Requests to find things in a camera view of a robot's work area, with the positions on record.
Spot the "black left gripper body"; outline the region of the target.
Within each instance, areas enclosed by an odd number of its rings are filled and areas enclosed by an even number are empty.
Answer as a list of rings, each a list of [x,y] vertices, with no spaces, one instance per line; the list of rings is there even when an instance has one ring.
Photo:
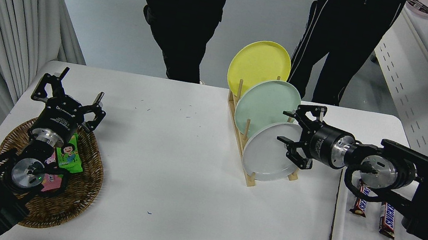
[[[30,135],[43,142],[65,145],[85,121],[77,101],[52,97],[31,126]]]

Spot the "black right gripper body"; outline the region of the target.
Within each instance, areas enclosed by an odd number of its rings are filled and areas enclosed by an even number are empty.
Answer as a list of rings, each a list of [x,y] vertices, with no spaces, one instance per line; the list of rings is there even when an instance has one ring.
[[[345,136],[345,131],[317,121],[310,123],[309,127],[311,139],[307,141],[308,157],[338,169],[340,165],[334,162],[332,153],[337,142]]]

